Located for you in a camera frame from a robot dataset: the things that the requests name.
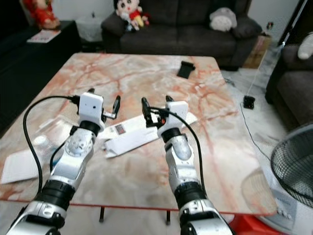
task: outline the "stuffed toy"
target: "stuffed toy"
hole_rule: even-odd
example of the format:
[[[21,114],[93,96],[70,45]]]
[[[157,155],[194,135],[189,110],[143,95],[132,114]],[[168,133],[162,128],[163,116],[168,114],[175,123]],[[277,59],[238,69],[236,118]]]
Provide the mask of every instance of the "stuffed toy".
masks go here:
[[[138,31],[149,25],[147,14],[142,13],[139,0],[114,0],[116,14],[127,22],[126,31]]]
[[[237,27],[236,15],[227,7],[222,7],[210,14],[210,27],[213,30],[228,32]]]
[[[301,60],[307,60],[313,55],[313,32],[303,40],[298,50],[298,57]]]
[[[60,21],[52,12],[53,0],[23,0],[25,7],[40,29],[55,29]]]

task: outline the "table leg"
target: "table leg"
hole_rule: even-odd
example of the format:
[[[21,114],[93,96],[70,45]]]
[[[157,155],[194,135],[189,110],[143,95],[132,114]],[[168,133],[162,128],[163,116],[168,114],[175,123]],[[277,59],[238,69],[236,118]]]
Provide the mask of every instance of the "table leg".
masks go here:
[[[171,211],[166,211],[166,225],[171,224]]]
[[[103,223],[103,221],[104,221],[104,207],[101,207],[99,222]]]

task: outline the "sofa armrest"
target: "sofa armrest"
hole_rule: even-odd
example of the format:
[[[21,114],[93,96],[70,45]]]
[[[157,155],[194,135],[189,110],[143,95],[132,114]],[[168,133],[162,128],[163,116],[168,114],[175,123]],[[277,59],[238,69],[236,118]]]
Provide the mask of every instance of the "sofa armrest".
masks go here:
[[[122,37],[125,33],[125,22],[114,12],[102,22],[101,28],[118,37]]]
[[[237,39],[251,38],[260,35],[261,26],[246,15],[237,18],[237,27],[232,30]]]
[[[313,71],[313,56],[307,60],[298,57],[300,45],[288,45],[282,51],[282,59],[288,70],[310,70]]]

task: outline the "white floor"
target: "white floor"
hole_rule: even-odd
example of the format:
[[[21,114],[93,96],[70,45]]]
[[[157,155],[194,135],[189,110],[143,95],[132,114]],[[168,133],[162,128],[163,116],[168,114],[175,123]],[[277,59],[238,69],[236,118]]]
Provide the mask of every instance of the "white floor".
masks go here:
[[[268,105],[264,95],[269,76],[276,64],[279,51],[274,46],[257,74],[250,95],[256,98],[255,109],[243,109],[246,122],[256,144],[270,158],[275,145],[286,134],[286,128],[275,108]],[[257,70],[240,69],[237,72],[222,71],[229,91],[241,110],[240,103],[248,92]],[[256,155],[269,182],[273,175],[269,160],[255,147]],[[4,235],[11,221],[24,204],[0,202],[0,235]],[[61,229],[64,235],[179,235],[178,213],[173,212],[170,226],[165,225],[166,212],[145,210],[106,209],[105,221],[99,223],[99,208],[70,207],[66,225]],[[298,211],[293,234],[313,235],[313,210],[298,203]]]

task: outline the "silver robot arm segment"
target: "silver robot arm segment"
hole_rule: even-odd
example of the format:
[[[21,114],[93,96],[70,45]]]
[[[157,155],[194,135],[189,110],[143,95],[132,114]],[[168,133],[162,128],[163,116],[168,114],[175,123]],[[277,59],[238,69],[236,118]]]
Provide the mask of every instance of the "silver robot arm segment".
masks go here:
[[[179,208],[181,235],[231,235],[229,225],[202,189],[194,167],[194,151],[187,137],[180,132],[182,123],[167,112],[185,120],[188,104],[174,102],[169,96],[166,101],[165,109],[154,109],[143,98],[142,111],[147,127],[156,126],[158,136],[165,142],[169,183]],[[157,123],[152,122],[151,112],[159,115]]]
[[[69,202],[78,189],[93,155],[93,144],[106,118],[115,119],[120,107],[118,96],[113,113],[104,112],[103,97],[91,92],[79,98],[79,128],[70,136],[50,178],[34,200],[23,208],[7,235],[60,235]]]

